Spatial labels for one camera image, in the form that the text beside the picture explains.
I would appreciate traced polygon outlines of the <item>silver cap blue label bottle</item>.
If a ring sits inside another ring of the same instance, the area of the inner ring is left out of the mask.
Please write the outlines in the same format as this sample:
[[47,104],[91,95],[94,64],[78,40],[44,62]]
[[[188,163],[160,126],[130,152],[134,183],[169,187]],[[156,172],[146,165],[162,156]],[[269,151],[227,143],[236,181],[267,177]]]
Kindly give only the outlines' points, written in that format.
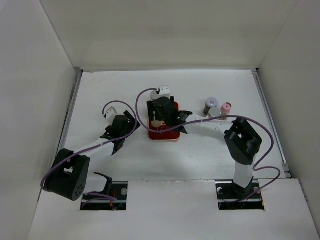
[[207,116],[209,118],[218,118],[217,120],[220,120],[220,116],[222,115],[222,111],[220,108],[217,107],[212,107],[209,111]]

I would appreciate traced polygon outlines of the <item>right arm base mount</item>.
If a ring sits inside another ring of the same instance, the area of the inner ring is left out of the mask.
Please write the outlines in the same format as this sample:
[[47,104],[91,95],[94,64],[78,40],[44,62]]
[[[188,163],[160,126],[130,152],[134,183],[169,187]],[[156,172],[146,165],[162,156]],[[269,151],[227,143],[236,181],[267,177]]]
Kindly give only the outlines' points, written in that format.
[[257,180],[253,180],[247,188],[241,188],[232,181],[215,183],[218,208],[227,210],[264,210],[264,202]]

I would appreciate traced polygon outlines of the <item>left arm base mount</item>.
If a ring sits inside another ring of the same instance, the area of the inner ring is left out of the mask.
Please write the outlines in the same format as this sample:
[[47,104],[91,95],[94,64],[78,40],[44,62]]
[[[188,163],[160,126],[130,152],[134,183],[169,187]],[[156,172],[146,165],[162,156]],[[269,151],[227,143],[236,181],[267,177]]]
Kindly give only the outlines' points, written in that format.
[[110,176],[94,172],[105,179],[102,190],[86,192],[81,200],[81,211],[125,211],[127,209],[128,181],[113,181]]

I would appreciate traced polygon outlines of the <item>pink cap spice bottle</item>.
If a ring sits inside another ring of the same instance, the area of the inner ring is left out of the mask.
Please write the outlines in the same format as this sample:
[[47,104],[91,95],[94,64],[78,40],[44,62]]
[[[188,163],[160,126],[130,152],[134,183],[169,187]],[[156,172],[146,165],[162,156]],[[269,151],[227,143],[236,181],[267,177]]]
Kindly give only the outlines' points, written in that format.
[[230,114],[232,109],[232,104],[229,102],[223,103],[223,105],[220,108],[220,116],[221,116],[221,121],[225,121],[228,118],[228,115]]

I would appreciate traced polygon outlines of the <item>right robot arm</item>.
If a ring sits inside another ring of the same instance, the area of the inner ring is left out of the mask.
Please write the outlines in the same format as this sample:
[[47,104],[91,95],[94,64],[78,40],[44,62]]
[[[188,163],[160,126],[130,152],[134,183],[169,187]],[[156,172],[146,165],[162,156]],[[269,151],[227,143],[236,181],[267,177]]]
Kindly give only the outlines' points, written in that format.
[[249,194],[254,161],[263,140],[246,119],[237,117],[232,122],[209,120],[191,111],[177,110],[174,101],[167,97],[149,100],[147,110],[151,121],[164,122],[174,132],[209,137],[225,143],[235,161],[231,193],[238,199]]

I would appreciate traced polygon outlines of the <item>yellow cap spice bottle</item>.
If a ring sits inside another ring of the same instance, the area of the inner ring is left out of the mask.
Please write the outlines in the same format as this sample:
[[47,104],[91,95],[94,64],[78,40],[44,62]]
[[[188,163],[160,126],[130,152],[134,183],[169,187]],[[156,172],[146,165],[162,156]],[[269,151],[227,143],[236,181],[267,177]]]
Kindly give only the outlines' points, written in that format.
[[161,128],[162,126],[165,126],[165,122],[162,120],[153,120],[151,121],[151,126],[155,129]]

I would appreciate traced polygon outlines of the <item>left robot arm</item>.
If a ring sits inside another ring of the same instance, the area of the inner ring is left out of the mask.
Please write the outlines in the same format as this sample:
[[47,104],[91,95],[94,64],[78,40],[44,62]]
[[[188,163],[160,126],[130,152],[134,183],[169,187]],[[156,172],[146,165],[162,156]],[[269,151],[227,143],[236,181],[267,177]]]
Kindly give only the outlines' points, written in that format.
[[71,201],[78,200],[84,193],[90,161],[115,155],[125,140],[141,125],[135,113],[106,114],[112,122],[105,133],[94,143],[78,150],[61,149],[50,171],[43,177],[43,191],[54,193]]

